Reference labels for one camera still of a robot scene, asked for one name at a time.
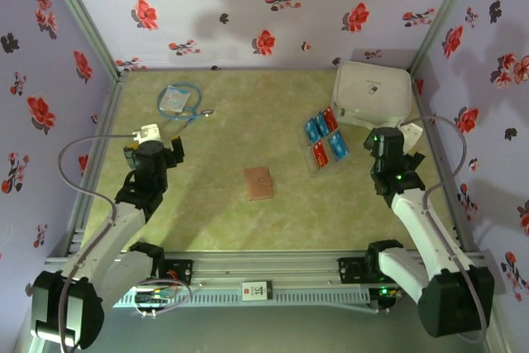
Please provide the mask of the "brown leather card holder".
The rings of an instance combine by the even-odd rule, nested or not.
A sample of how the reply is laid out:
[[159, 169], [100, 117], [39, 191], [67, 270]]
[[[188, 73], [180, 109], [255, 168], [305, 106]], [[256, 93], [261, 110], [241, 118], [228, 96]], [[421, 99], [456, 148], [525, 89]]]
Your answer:
[[250, 201], [271, 199], [274, 196], [273, 181], [268, 167], [245, 169], [244, 176]]

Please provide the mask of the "blue credit card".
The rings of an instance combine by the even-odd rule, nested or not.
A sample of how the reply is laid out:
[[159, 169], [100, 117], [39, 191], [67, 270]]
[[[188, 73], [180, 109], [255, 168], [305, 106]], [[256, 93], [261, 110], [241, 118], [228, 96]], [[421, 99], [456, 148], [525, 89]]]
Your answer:
[[342, 161], [350, 154], [350, 150], [340, 131], [333, 132], [328, 137], [327, 142], [331, 148], [331, 153], [335, 162]]
[[303, 126], [308, 141], [311, 144], [316, 143], [320, 139], [319, 130], [314, 118], [310, 118]]
[[329, 127], [326, 124], [323, 112], [319, 112], [314, 118], [313, 121], [316, 125], [317, 131], [321, 137], [327, 136], [330, 132]]

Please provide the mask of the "red credit card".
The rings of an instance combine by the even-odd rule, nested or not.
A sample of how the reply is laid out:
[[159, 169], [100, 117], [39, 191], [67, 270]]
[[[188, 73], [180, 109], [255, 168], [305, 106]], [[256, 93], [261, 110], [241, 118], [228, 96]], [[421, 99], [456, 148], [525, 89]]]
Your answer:
[[331, 107], [327, 107], [322, 112], [322, 115], [329, 132], [332, 132], [338, 128], [338, 123]]
[[325, 146], [323, 145], [323, 142], [321, 140], [318, 140], [312, 146], [312, 155], [315, 160], [317, 169], [323, 169], [328, 165], [329, 159], [326, 153]]

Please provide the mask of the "white zip pouch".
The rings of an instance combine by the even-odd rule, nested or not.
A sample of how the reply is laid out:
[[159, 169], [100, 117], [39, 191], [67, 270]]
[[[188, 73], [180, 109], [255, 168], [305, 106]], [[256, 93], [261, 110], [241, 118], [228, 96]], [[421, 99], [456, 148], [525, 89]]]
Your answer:
[[404, 69], [347, 61], [338, 67], [331, 109], [339, 123], [397, 126], [412, 110], [412, 80]]

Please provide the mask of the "blue stethoscope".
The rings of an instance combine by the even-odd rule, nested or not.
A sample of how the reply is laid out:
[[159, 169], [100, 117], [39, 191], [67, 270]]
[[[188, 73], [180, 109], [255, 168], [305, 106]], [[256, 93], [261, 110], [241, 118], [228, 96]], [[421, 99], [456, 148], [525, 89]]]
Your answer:
[[[160, 109], [160, 98], [163, 90], [167, 88], [170, 85], [180, 86], [182, 88], [186, 88], [191, 92], [191, 96], [189, 97], [186, 106], [184, 107], [182, 112], [165, 112]], [[187, 126], [195, 122], [196, 120], [200, 120], [203, 118], [208, 118], [213, 115], [214, 110], [211, 108], [204, 108], [202, 106], [203, 102], [203, 94], [200, 88], [192, 83], [188, 82], [176, 82], [171, 83], [168, 86], [164, 87], [160, 93], [158, 94], [157, 100], [156, 100], [156, 107], [158, 110], [158, 113], [164, 118], [164, 121], [159, 124], [160, 128], [160, 134], [162, 141], [165, 142], [168, 140], [169, 136], [171, 136], [171, 133], [164, 132], [164, 129], [172, 122], [181, 122], [182, 125], [177, 128], [176, 134], [179, 134], [182, 130], [184, 130]]]

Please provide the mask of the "white blue sachet packet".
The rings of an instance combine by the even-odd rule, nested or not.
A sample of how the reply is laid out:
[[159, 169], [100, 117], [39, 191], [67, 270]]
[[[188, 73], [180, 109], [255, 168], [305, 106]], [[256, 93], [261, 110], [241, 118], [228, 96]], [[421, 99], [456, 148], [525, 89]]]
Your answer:
[[182, 112], [190, 96], [191, 92], [186, 88], [170, 85], [161, 94], [160, 109], [165, 112]]

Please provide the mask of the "red white label tag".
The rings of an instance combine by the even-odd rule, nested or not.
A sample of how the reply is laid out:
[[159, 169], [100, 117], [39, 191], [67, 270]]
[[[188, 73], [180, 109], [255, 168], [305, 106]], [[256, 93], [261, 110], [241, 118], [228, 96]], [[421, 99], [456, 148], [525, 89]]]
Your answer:
[[272, 282], [267, 281], [245, 281], [241, 283], [242, 302], [269, 301], [273, 298]]

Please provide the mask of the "aluminium side rail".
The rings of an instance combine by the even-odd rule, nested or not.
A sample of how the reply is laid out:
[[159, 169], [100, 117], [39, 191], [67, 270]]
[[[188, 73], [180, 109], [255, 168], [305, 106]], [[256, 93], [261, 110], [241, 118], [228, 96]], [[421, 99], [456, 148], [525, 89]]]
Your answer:
[[[112, 128], [117, 116], [117, 109], [121, 101], [122, 92], [126, 84], [128, 74], [128, 72], [120, 73], [117, 82], [111, 86], [109, 94], [107, 95], [107, 100], [102, 110], [102, 114], [99, 117], [98, 129], [96, 132], [97, 135], [106, 135], [112, 133]], [[107, 153], [107, 147], [108, 139], [98, 138], [93, 141], [88, 154], [88, 166], [85, 170], [84, 176], [80, 181], [81, 188], [91, 191], [96, 190], [104, 157]], [[79, 250], [92, 204], [92, 197], [84, 193], [77, 194], [65, 240], [65, 257], [71, 256]]]
[[[419, 116], [425, 118], [431, 117], [432, 114], [428, 110], [428, 106], [421, 100], [421, 95], [417, 88], [419, 78], [413, 73], [410, 73], [410, 75], [412, 78], [413, 98]], [[456, 200], [456, 186], [454, 178], [451, 177], [452, 171], [450, 169], [450, 163], [445, 162], [446, 153], [442, 147], [441, 136], [438, 131], [440, 125], [431, 122], [430, 118], [421, 120], [421, 123], [425, 130], [427, 142], [431, 150], [431, 158], [436, 167], [439, 182], [442, 183], [438, 190], [442, 191], [446, 211], [448, 212], [448, 218], [450, 219], [450, 232], [454, 235], [455, 241], [458, 243], [461, 250], [472, 250], [473, 246], [467, 236], [465, 223], [461, 222], [460, 219], [460, 216], [464, 216], [465, 213], [460, 208], [459, 202]]]

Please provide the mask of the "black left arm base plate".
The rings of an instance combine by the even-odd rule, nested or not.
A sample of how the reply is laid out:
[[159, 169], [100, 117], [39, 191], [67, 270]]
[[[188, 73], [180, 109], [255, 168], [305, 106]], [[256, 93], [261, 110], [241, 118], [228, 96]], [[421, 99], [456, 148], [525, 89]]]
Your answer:
[[184, 282], [187, 285], [191, 284], [193, 277], [193, 261], [192, 260], [165, 260], [158, 268], [156, 278], [158, 279], [172, 279]]

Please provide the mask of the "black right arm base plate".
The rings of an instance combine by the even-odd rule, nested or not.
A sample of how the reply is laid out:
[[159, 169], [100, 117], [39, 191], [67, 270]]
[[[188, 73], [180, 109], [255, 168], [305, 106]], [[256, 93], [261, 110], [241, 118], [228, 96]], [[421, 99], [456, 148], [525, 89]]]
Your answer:
[[342, 284], [395, 284], [380, 271], [377, 261], [364, 257], [339, 258], [338, 270]]

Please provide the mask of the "long aluminium rail beam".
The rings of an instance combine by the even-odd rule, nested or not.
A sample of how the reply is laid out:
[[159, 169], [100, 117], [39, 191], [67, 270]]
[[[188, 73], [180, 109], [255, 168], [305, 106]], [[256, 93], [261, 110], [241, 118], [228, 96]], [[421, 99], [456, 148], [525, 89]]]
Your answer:
[[[395, 284], [342, 284], [338, 259], [364, 257], [366, 251], [234, 251], [234, 252], [184, 252], [164, 254], [164, 260], [192, 260], [193, 289], [237, 289], [244, 281], [269, 280], [275, 289], [338, 289], [393, 287]], [[421, 259], [414, 250], [407, 251], [415, 261]], [[488, 267], [483, 255], [467, 255]], [[69, 258], [57, 261], [59, 270]]]

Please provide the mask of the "aluminium corner post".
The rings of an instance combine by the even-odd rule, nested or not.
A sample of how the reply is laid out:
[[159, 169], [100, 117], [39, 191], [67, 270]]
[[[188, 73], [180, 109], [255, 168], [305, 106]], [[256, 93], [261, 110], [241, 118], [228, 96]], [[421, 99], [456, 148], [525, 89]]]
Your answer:
[[73, 14], [75, 21], [78, 23], [89, 44], [92, 46], [98, 59], [107, 71], [107, 74], [114, 82], [118, 82], [121, 73], [115, 66], [111, 53], [94, 24], [93, 19], [90, 17], [88, 9], [85, 7], [83, 1], [64, 0], [64, 2]]
[[452, 10], [458, 1], [459, 0], [442, 1], [438, 11], [436, 12], [436, 16], [431, 24], [431, 27], [428, 29], [427, 34], [408, 69], [410, 75], [414, 75], [418, 71], [421, 63], [427, 57], [428, 52], [434, 46], [436, 38], [440, 35], [441, 28], [448, 21], [450, 14], [452, 13]]

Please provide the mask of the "aluminium frame leg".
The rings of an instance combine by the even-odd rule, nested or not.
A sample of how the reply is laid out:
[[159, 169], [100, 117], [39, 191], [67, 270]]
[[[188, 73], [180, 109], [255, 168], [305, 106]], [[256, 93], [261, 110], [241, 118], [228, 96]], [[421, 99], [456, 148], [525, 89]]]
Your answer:
[[488, 327], [486, 342], [488, 353], [512, 353], [512, 350], [505, 341], [502, 332], [498, 328], [493, 327], [493, 324]]

